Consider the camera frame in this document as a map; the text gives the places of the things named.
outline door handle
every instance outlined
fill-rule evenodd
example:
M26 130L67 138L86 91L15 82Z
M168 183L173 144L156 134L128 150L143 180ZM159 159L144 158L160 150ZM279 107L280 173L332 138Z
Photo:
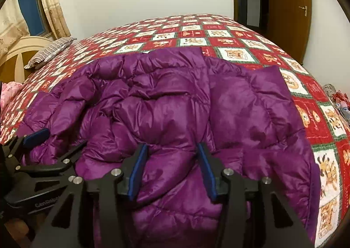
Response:
M305 7L300 7L300 6L299 6L299 8L305 10L304 15L305 15L305 17L307 17L307 6L305 6Z

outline purple puffer jacket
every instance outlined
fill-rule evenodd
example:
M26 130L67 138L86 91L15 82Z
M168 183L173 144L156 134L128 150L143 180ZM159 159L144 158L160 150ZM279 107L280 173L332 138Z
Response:
M18 135L44 127L50 138L24 163L55 163L87 140L76 164L87 180L119 167L139 142L148 144L132 209L135 247L213 247L221 205L204 188L195 154L201 141L244 176L278 176L314 240L319 167L278 67L247 70L205 57L199 47L109 56L39 93Z

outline striped pillow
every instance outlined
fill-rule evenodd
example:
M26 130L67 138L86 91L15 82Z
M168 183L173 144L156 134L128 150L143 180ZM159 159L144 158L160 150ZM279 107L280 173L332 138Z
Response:
M44 60L46 62L49 62L57 54L59 54L62 50L64 50L68 46L70 46L74 40L75 40L75 38L72 38L72 37L61 37L60 39L55 40L54 42L52 42L48 46L46 46L44 49L38 51L28 61L28 64L26 66L24 66L24 68L29 69L29 68L35 67L36 65L43 62Z

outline beige curtain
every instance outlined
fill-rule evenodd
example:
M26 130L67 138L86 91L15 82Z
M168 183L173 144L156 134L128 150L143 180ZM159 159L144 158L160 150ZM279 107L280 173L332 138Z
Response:
M63 16L59 0L41 0L51 32L56 39L69 37L70 32Z
M6 0L0 9L0 58L21 37L30 36L18 0Z

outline red and white checkered bedspread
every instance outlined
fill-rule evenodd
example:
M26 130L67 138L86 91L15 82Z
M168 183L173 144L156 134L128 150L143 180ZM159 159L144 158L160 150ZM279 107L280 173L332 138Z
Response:
M349 207L350 130L342 123L321 86L274 43L224 16L196 14L149 19L113 28L71 45L31 75L23 90L1 114L0 141L8 140L38 91L50 91L60 80L91 61L119 53L149 52L162 47L200 46L216 56L250 69L278 65L323 169L316 234L321 245Z

